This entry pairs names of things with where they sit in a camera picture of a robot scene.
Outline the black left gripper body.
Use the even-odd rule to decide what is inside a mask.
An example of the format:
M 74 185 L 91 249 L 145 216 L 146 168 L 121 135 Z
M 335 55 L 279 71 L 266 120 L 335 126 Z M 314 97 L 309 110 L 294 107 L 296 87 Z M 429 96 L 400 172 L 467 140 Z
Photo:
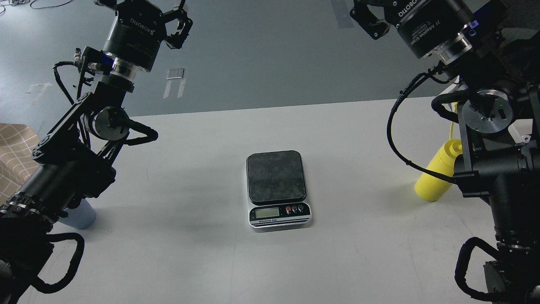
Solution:
M 103 52 L 150 72 L 166 34 L 162 10 L 149 1 L 123 1 L 112 10 L 115 18 Z

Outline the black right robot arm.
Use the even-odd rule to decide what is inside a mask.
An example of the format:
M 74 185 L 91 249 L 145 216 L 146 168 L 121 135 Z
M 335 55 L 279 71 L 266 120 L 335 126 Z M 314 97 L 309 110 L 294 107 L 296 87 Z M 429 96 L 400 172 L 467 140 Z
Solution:
M 400 92 L 386 137 L 405 164 L 491 208 L 497 246 L 467 240 L 454 271 L 457 286 L 479 301 L 538 304 L 538 0 L 490 0 L 476 12 L 462 0 L 355 0 L 350 16 L 374 40 L 394 26 L 416 57 L 440 56 Z M 427 79 L 440 83 L 435 75 L 441 73 L 462 85 L 431 102 L 459 126 L 463 150 L 452 174 L 413 163 L 392 137 L 401 103 Z

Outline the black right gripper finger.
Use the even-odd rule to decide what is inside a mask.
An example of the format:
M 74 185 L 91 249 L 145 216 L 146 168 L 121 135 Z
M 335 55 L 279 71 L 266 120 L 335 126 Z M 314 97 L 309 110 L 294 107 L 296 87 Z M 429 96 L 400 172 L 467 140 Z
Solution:
M 373 40 L 378 40 L 388 33 L 390 26 L 384 20 L 378 19 L 368 6 L 390 7 L 390 0 L 353 0 L 353 8 L 350 11 L 351 18 Z

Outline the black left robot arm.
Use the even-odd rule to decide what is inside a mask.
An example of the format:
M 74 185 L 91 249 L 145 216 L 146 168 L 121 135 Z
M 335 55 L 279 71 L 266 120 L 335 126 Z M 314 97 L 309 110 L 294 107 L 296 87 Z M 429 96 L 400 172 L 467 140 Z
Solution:
M 123 109 L 137 71 L 150 72 L 160 44 L 180 49 L 193 21 L 185 1 L 163 12 L 148 0 L 97 0 L 115 13 L 102 50 L 77 49 L 76 99 L 55 79 L 71 106 L 32 151 L 37 170 L 1 204 L 1 302 L 15 304 L 29 287 L 51 294 L 75 277 L 84 253 L 79 233 L 51 230 L 67 209 L 97 198 L 115 181 L 113 163 L 124 146 L 155 141 L 158 133 Z

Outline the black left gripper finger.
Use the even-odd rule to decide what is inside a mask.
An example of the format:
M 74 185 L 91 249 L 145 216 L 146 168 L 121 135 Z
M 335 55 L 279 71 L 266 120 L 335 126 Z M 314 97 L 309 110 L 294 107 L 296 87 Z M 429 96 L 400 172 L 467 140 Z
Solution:
M 193 26 L 193 21 L 187 15 L 185 0 L 177 0 L 173 9 L 163 14 L 165 24 L 174 20 L 178 22 L 176 32 L 166 36 L 165 43 L 170 49 L 181 49 Z

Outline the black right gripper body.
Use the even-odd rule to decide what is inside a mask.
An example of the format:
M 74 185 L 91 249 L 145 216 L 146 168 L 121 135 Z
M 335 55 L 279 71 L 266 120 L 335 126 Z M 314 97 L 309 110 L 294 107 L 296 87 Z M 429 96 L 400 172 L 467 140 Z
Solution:
M 397 28 L 417 58 L 457 37 L 474 14 L 462 0 L 397 0 L 384 8 L 384 19 Z

